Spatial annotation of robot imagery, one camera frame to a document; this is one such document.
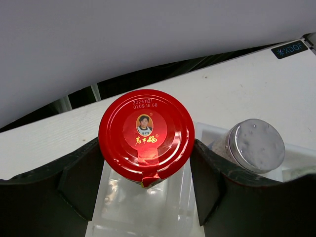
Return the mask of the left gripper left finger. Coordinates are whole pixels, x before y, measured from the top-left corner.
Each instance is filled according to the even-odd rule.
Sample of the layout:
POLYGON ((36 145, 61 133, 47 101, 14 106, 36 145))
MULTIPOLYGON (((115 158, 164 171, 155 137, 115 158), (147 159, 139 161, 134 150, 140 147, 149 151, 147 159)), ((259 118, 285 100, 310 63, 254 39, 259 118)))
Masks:
POLYGON ((104 166, 98 139, 31 171, 0 181, 2 237, 83 237, 104 166))

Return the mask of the silver lid white shaker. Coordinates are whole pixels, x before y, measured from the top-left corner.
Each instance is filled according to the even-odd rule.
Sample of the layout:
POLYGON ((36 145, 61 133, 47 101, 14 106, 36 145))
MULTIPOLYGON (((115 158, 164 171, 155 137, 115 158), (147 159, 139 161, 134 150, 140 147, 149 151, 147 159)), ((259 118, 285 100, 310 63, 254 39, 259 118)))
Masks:
POLYGON ((285 144, 279 132, 269 123, 251 118, 239 122, 209 145, 217 155, 258 174, 281 166, 285 144))

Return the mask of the red lid chili jar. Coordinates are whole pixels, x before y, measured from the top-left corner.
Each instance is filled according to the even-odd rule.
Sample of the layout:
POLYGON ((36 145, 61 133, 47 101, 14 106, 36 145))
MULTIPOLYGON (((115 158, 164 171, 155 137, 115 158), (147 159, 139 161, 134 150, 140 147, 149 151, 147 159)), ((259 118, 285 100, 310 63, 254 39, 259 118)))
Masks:
POLYGON ((159 90, 140 89, 119 97, 107 108, 98 140, 114 171, 150 188, 187 162, 195 129, 189 112, 176 98, 159 90))

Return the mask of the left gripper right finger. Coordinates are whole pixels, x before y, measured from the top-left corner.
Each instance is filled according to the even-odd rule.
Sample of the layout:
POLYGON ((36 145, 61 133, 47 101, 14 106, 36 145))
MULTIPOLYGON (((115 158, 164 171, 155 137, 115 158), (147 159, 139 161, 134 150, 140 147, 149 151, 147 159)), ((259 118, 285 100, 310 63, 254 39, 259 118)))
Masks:
POLYGON ((200 140, 190 155, 199 224, 207 237, 313 237, 316 177, 282 183, 222 158, 200 140))

